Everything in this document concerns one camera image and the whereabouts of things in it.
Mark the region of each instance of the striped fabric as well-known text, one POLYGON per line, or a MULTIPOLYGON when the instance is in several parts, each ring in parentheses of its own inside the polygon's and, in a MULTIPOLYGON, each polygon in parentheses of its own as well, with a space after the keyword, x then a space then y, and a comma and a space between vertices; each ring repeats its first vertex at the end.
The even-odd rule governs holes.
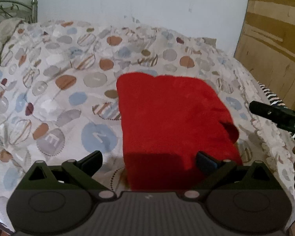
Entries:
MULTIPOLYGON (((269 90, 264 84, 259 83, 261 89, 267 96, 268 100, 270 101, 270 104, 272 106, 283 106, 285 108, 288 108, 285 106, 285 103, 276 95, 274 94, 271 90, 269 90)), ((291 137, 295 140, 295 134, 291 133, 291 137)))

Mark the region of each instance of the red blanket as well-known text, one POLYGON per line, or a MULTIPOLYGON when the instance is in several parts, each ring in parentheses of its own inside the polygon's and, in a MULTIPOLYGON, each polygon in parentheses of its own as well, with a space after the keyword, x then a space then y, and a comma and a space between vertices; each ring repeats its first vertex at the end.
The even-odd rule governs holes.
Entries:
POLYGON ((238 130, 214 90, 189 77, 144 73, 117 80, 123 155, 132 190, 190 189, 204 176, 198 151, 242 164, 238 130))

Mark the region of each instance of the bed sheet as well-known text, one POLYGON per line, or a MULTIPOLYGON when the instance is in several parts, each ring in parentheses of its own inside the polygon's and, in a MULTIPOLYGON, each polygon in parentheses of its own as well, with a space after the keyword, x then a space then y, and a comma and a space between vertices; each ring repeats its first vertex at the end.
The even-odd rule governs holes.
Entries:
POLYGON ((117 193, 128 189, 116 80, 134 71, 206 81, 240 131, 244 164, 267 164, 291 199, 295 219, 294 142, 249 112, 251 101, 269 101, 236 59, 203 38, 164 28, 48 21, 20 24, 2 51, 0 219, 7 228, 13 229, 7 200, 36 160, 59 165, 100 150, 104 164, 93 178, 117 193))

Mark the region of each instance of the red towel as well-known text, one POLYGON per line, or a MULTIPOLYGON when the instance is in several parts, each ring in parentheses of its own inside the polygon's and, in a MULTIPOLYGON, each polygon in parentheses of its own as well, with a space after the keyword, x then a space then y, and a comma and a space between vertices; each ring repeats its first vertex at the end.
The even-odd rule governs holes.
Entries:
POLYGON ((123 155, 132 190, 184 190, 204 176, 198 151, 242 164, 238 130, 215 91, 189 77, 144 73, 117 80, 123 155))

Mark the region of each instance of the metal headboard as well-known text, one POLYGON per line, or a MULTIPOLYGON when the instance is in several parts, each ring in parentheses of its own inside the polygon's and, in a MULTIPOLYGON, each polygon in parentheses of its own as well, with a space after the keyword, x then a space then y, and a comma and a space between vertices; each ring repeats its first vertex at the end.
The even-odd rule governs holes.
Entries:
POLYGON ((24 18, 28 23, 37 23, 37 4, 37 0, 32 0, 30 6, 15 0, 0 0, 0 15, 6 18, 24 18))

